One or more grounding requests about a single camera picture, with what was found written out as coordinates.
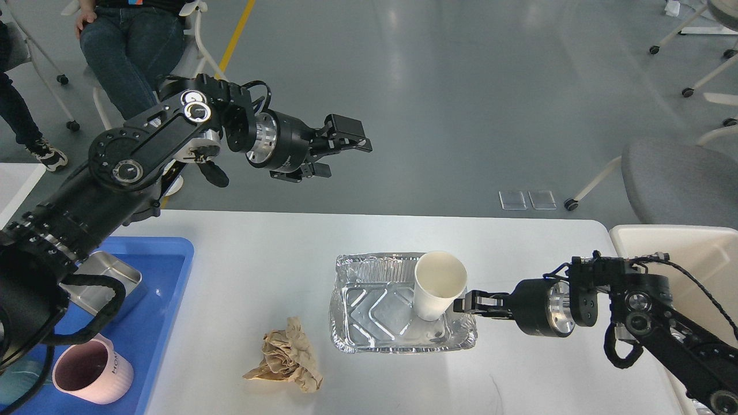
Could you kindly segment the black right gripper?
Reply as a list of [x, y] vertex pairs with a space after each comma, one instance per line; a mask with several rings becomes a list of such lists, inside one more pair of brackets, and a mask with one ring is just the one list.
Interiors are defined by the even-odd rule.
[[454, 299], [453, 312], [514, 320], [527, 335], [567, 337], [575, 327], [569, 284], [554, 279], [520, 281], [511, 294], [470, 290]]

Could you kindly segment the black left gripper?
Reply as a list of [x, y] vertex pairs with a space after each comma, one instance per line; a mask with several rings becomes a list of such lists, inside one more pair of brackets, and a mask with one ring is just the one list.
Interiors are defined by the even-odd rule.
[[361, 121], [330, 114], [321, 129], [311, 129], [303, 121], [277, 111], [256, 115], [256, 139], [247, 160], [255, 168], [269, 170], [273, 179], [302, 182], [311, 177], [331, 177], [330, 167], [316, 163], [310, 155], [314, 138], [314, 157], [326, 157], [343, 150], [372, 152]]

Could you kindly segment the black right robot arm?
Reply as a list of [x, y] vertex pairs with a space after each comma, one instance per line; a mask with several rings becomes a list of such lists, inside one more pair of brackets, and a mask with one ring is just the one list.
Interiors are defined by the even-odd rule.
[[567, 337], [575, 326], [594, 326], [599, 293], [611, 301], [604, 339], [612, 365], [632, 366], [647, 349], [698, 400], [716, 414], [737, 410], [736, 348], [679, 313], [666, 276], [649, 263], [673, 266], [667, 253], [635, 258], [573, 257], [541, 278], [520, 281], [511, 293], [472, 290], [454, 312], [513, 320], [525, 334]]

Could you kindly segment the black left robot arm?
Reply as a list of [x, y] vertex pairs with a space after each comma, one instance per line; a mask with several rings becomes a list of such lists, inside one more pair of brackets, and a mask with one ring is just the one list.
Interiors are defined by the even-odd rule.
[[208, 74], [168, 76], [159, 103], [91, 143], [89, 158], [53, 196], [2, 230], [2, 368], [44, 344], [48, 375], [56, 346], [90, 341], [117, 315], [126, 290], [113, 277], [77, 272], [113, 231], [159, 216], [161, 200], [185, 167], [176, 160], [208, 131], [271, 177], [330, 177], [321, 158], [371, 152], [361, 121], [328, 115], [321, 128], [270, 110], [270, 93]]

